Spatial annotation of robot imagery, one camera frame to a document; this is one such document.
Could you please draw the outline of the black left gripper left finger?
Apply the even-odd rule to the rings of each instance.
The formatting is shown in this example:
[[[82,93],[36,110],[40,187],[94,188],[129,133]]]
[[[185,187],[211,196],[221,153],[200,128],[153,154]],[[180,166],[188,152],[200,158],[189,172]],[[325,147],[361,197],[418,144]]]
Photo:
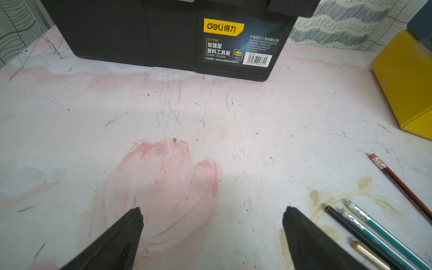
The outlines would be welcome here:
[[[131,270],[144,218],[140,208],[129,210],[63,270]]]

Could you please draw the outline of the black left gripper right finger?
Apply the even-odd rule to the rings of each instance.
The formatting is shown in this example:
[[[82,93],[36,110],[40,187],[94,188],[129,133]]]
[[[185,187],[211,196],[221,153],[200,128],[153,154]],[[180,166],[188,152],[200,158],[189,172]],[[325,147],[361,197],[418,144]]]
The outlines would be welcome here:
[[[296,270],[365,270],[299,209],[287,207],[283,229]]]

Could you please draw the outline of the red black striped pencil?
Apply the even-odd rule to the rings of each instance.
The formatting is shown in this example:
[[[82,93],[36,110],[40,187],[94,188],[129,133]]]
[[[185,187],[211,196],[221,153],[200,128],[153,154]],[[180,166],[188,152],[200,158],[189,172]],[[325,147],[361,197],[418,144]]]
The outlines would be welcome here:
[[[376,154],[370,154],[369,159],[386,175],[386,177],[404,194],[420,214],[432,223],[432,211],[415,195],[413,191],[380,159]]]

